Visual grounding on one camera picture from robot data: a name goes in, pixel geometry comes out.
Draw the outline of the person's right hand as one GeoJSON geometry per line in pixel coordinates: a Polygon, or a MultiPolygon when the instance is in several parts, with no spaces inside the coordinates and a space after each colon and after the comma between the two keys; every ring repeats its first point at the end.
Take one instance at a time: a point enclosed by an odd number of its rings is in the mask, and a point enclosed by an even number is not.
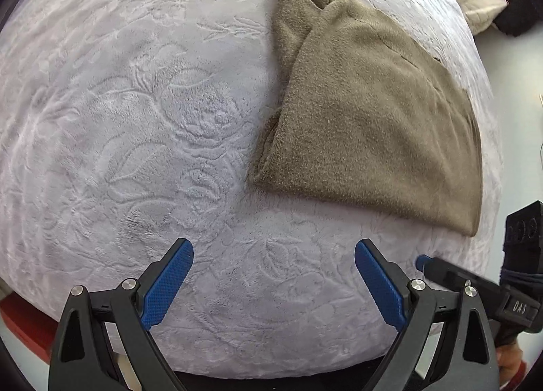
{"type": "Polygon", "coordinates": [[[523,351],[518,341],[500,346],[496,349],[496,359],[499,367],[499,384],[517,386],[526,375],[526,363],[523,361],[523,351]]]}

